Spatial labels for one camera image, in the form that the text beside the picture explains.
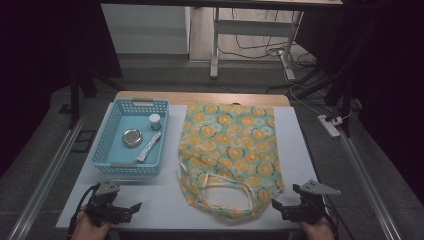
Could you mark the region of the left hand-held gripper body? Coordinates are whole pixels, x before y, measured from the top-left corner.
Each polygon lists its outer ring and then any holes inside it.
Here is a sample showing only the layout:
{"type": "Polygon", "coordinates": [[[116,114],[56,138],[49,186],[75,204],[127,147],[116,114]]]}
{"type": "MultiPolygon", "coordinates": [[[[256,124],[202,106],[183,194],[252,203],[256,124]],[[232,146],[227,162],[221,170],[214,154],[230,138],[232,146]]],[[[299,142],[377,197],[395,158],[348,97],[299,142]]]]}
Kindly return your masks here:
{"type": "Polygon", "coordinates": [[[111,180],[105,180],[94,191],[87,204],[87,215],[96,226],[104,222],[114,224],[119,216],[132,216],[130,208],[117,207],[113,201],[120,187],[111,180]]]}

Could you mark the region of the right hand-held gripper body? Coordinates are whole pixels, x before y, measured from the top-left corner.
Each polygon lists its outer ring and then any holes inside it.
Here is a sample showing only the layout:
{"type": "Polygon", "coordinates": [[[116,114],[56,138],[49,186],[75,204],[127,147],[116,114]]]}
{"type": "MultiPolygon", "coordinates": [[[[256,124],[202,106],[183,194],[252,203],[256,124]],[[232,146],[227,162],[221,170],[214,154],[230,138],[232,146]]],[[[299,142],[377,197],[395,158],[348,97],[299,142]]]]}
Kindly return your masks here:
{"type": "Polygon", "coordinates": [[[282,210],[291,210],[294,220],[291,222],[304,221],[314,224],[325,214],[324,195],[339,195],[340,190],[336,190],[315,180],[309,180],[303,185],[293,184],[292,189],[300,195],[298,206],[283,206],[282,210]]]}

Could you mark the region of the light blue plastic basket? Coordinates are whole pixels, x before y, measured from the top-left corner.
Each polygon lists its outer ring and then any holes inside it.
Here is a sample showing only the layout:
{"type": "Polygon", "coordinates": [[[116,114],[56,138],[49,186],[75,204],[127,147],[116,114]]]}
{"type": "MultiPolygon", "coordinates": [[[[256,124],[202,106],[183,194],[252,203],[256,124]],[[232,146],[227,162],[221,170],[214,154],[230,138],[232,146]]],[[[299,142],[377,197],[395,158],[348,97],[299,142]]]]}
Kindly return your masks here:
{"type": "Polygon", "coordinates": [[[102,126],[93,145],[91,164],[107,175],[156,176],[160,172],[162,151],[169,116],[167,99],[119,98],[107,110],[102,126]],[[151,129],[149,116],[159,114],[161,128],[151,129]],[[127,147],[122,136],[126,130],[138,129],[143,141],[135,148],[127,147]],[[160,140],[147,155],[144,162],[136,157],[158,132],[160,140]]]}

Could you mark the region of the white tube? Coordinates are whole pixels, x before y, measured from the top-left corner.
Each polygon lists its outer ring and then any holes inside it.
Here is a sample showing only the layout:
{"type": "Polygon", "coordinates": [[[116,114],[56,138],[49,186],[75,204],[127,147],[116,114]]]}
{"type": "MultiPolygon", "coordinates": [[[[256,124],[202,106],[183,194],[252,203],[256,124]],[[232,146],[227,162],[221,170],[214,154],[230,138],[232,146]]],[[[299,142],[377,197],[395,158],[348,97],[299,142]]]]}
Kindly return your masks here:
{"type": "Polygon", "coordinates": [[[161,132],[158,132],[157,134],[155,134],[152,137],[152,139],[150,140],[150,142],[144,147],[144,149],[136,157],[136,160],[138,160],[140,162],[144,162],[145,159],[147,158],[147,155],[149,154],[149,152],[153,149],[155,144],[160,140],[161,136],[162,136],[161,132]]]}

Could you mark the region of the round silver tin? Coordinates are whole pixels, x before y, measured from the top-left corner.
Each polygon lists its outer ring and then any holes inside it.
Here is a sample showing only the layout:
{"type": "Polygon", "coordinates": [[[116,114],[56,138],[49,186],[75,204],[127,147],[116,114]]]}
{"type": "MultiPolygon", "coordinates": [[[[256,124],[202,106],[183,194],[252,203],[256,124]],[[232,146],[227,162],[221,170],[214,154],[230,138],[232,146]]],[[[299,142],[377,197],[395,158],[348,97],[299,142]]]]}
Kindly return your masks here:
{"type": "Polygon", "coordinates": [[[143,136],[138,129],[129,129],[123,133],[122,140],[129,148],[135,148],[143,141],[143,136]]]}

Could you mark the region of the orange fruit print cloth bag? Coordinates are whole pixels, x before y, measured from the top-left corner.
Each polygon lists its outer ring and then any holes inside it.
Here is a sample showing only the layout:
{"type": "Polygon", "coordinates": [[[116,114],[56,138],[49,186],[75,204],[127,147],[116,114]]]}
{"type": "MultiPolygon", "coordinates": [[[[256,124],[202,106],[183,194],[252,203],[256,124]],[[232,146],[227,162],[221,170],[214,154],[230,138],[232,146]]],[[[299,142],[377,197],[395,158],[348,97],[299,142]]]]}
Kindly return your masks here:
{"type": "Polygon", "coordinates": [[[284,189],[272,107],[191,102],[179,142],[188,205],[228,220],[261,215],[284,189]],[[214,203],[212,188],[239,190],[245,207],[214,203]]]}

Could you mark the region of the small jar with white lid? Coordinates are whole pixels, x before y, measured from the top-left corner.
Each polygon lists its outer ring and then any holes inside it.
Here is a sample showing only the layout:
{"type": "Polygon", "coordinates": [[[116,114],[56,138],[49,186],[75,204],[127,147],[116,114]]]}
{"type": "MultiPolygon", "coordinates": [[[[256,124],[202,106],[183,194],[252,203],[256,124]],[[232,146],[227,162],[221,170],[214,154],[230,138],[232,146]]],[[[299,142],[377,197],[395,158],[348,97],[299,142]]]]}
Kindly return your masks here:
{"type": "Polygon", "coordinates": [[[150,121],[152,130],[157,131],[161,128],[160,120],[161,120],[161,117],[159,114],[154,113],[149,116],[149,121],[150,121]]]}

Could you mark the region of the person's right hand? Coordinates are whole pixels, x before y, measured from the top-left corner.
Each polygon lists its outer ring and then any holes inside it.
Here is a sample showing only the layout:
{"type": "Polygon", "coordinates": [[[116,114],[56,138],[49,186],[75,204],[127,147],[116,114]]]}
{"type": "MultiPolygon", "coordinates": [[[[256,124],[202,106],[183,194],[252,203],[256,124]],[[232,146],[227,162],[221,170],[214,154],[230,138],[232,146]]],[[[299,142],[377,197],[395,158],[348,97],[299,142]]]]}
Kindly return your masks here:
{"type": "Polygon", "coordinates": [[[335,240],[332,226],[327,219],[321,218],[314,224],[304,221],[298,222],[308,240],[335,240]]]}

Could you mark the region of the person's left hand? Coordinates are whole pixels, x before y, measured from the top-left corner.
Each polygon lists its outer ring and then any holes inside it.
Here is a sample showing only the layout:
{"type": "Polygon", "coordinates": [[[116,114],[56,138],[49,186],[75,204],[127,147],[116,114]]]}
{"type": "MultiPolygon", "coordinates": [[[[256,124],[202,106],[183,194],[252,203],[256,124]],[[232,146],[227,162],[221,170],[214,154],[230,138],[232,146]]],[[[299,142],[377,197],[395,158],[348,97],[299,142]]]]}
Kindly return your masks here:
{"type": "Polygon", "coordinates": [[[111,226],[110,222],[96,226],[86,214],[86,205],[83,205],[78,212],[71,240],[104,240],[111,226]]]}

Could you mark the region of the white mat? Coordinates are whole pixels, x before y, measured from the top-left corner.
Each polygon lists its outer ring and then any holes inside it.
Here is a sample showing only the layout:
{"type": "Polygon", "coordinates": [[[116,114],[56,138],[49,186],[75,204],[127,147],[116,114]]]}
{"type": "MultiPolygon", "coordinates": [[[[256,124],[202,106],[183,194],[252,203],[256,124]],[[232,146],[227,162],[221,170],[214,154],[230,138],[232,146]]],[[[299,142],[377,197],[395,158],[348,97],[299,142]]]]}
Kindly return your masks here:
{"type": "MultiPolygon", "coordinates": [[[[229,221],[191,207],[179,187],[177,142],[181,136],[186,107],[169,107],[162,166],[156,177],[135,182],[122,182],[115,200],[128,207],[140,202],[141,210],[129,223],[119,224],[120,230],[234,230],[276,231],[296,230],[298,226],[282,219],[280,213],[268,207],[256,218],[229,221]]],[[[316,177],[301,133],[295,111],[291,107],[277,107],[277,146],[285,189],[277,200],[285,205],[297,205],[299,195],[292,190],[294,183],[302,185],[316,177]]]]}

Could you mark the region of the white power strip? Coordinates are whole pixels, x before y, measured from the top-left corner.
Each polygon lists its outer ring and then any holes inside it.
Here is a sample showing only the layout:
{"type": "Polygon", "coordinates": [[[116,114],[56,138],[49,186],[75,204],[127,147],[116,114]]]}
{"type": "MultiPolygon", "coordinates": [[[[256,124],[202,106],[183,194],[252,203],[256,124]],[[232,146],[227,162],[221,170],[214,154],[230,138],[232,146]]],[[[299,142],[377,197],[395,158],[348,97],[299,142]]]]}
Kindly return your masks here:
{"type": "Polygon", "coordinates": [[[330,122],[326,120],[326,115],[319,115],[318,120],[331,138],[340,137],[340,132],[336,129],[336,127],[330,122]]]}

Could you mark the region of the black stand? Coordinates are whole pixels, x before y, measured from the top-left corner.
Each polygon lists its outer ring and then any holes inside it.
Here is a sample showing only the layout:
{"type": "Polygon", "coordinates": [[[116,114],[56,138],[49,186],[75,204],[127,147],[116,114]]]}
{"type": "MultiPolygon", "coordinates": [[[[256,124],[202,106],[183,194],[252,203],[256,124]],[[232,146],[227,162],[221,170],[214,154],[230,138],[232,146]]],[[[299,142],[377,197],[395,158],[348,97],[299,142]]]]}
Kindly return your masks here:
{"type": "Polygon", "coordinates": [[[296,41],[317,58],[315,71],[323,79],[294,95],[304,99],[326,87],[327,106],[341,100],[341,129],[349,136],[350,102],[352,98],[354,64],[373,26],[368,4],[371,0],[340,0],[341,5],[305,11],[296,41]]]}
{"type": "Polygon", "coordinates": [[[105,83],[109,87],[116,91],[125,91],[125,88],[115,81],[111,77],[107,77],[105,74],[101,74],[92,68],[84,68],[82,70],[73,70],[70,75],[70,90],[71,90],[71,122],[69,125],[70,129],[73,129],[80,118],[80,96],[79,93],[83,94],[88,98],[94,98],[97,93],[97,87],[94,80],[98,79],[105,83]]]}

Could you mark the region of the white desk with metal legs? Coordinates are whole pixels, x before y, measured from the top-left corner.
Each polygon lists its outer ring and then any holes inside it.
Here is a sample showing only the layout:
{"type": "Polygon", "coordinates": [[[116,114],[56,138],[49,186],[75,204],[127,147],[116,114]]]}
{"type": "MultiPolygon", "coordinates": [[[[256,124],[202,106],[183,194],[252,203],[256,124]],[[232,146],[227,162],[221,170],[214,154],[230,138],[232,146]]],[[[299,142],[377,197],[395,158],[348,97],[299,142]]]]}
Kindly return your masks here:
{"type": "Polygon", "coordinates": [[[305,11],[324,11],[343,8],[343,0],[100,0],[106,4],[151,5],[178,7],[212,7],[213,47],[210,65],[210,78],[218,77],[218,40],[220,34],[246,36],[287,37],[288,45],[283,51],[281,61],[287,67],[287,56],[305,11]],[[294,12],[292,23],[255,22],[248,20],[221,20],[221,8],[290,10],[294,12]]]}

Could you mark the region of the white cabinet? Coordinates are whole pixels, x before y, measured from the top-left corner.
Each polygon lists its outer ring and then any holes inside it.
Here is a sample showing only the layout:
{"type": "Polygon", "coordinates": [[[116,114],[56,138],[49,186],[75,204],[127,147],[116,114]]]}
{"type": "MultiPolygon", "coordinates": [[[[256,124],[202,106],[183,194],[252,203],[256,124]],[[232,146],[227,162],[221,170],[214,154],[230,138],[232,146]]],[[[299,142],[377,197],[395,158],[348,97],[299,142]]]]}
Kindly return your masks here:
{"type": "Polygon", "coordinates": [[[189,7],[126,4],[101,7],[118,53],[189,53],[189,7]]]}

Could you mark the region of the metal floor rail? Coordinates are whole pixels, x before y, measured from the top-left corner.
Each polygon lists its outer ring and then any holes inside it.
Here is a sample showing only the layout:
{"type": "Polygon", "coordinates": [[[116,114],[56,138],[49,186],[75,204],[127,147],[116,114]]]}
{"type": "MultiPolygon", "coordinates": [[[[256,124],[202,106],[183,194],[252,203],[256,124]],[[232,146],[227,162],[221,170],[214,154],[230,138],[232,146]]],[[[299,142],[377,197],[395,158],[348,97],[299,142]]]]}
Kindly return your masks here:
{"type": "Polygon", "coordinates": [[[385,238],[387,240],[402,240],[400,231],[397,228],[393,217],[389,213],[386,204],[380,197],[377,187],[365,167],[353,141],[344,132],[341,132],[340,141],[348,155],[349,161],[358,177],[368,202],[375,212],[375,216],[385,238]]]}
{"type": "Polygon", "coordinates": [[[72,128],[68,129],[60,147],[50,160],[34,191],[15,222],[6,240],[25,240],[33,226],[45,199],[47,198],[65,160],[71,150],[76,137],[87,118],[87,112],[92,108],[92,100],[85,100],[80,108],[80,118],[74,121],[72,128]]]}

